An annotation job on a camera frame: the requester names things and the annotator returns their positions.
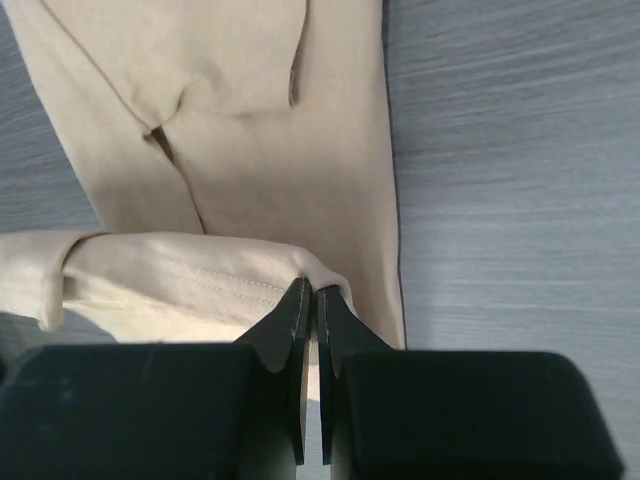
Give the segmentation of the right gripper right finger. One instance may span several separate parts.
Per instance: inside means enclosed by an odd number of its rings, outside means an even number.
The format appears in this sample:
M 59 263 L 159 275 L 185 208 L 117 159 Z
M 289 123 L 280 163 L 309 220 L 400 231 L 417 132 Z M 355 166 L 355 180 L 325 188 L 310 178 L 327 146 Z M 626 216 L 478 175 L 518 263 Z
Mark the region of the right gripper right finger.
M 585 376 L 531 351 L 396 350 L 317 294 L 323 461 L 335 479 L 620 479 Z

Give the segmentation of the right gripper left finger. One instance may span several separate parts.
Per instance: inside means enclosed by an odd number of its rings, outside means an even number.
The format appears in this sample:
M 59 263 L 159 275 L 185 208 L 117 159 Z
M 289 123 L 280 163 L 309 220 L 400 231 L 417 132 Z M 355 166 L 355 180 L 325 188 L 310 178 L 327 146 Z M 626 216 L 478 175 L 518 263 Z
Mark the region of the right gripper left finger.
M 312 292 L 231 343 L 51 345 L 1 383 L 5 479 L 292 479 Z

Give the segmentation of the beige t shirt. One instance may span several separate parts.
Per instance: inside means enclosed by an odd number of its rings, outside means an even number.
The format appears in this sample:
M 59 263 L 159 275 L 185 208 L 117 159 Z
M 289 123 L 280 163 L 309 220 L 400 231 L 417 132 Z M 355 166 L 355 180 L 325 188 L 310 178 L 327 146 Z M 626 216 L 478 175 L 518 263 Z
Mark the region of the beige t shirt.
M 406 344 L 378 1 L 7 1 L 97 232 L 1 238 L 1 308 L 232 341 L 290 284 Z

